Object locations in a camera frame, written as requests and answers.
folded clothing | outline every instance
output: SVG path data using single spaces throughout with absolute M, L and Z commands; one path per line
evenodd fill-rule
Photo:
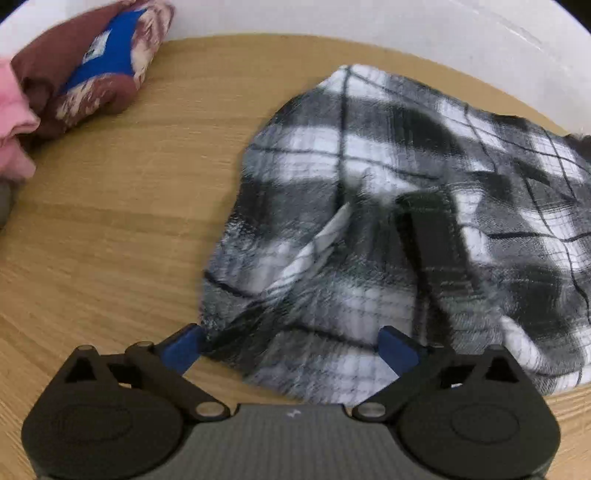
M 33 132 L 38 126 L 39 118 L 29 110 L 10 60 L 0 58 L 0 177 L 18 181 L 33 176 L 35 164 L 16 135 Z
M 121 1 L 53 27 L 20 51 L 12 65 L 41 116 L 36 134 L 55 138 L 98 110 L 127 108 L 173 14 L 163 1 Z
M 243 157 L 204 275 L 209 356 L 354 404 L 396 376 L 393 325 L 505 345 L 542 394 L 591 381 L 591 158 L 513 116 L 368 66 L 289 101 Z

blue fabric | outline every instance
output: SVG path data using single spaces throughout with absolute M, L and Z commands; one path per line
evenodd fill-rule
M 97 36 L 80 65 L 66 82 L 61 92 L 105 73 L 134 75 L 131 66 L 131 38 L 138 19 L 146 9 L 117 15 L 103 33 Z

black and white plaid fabric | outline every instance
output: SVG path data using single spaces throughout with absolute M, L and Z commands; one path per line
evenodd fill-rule
M 591 164 L 522 118 L 368 66 L 289 101 L 243 158 L 205 273 L 209 355 L 354 404 L 396 378 L 383 325 L 502 343 L 543 394 L 591 381 Z

white wall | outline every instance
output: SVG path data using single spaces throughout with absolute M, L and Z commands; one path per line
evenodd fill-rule
M 591 35 L 552 0 L 170 0 L 169 38 L 270 32 L 325 35 L 443 63 L 591 133 Z M 12 54 L 105 0 L 29 0 L 0 25 Z

wood grain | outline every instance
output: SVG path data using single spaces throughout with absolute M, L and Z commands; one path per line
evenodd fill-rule
M 166 44 L 125 113 L 36 152 L 37 173 L 0 233 L 0 478 L 32 477 L 21 423 L 76 345 L 118 352 L 198 320 L 200 272 L 232 207 L 246 142 L 345 63 L 563 133 L 478 80 L 395 51 L 279 35 Z M 207 359 L 188 378 L 230 404 L 286 401 Z M 590 400 L 591 388 L 579 388 L 548 401 L 564 435 L 553 480 L 589 477 Z

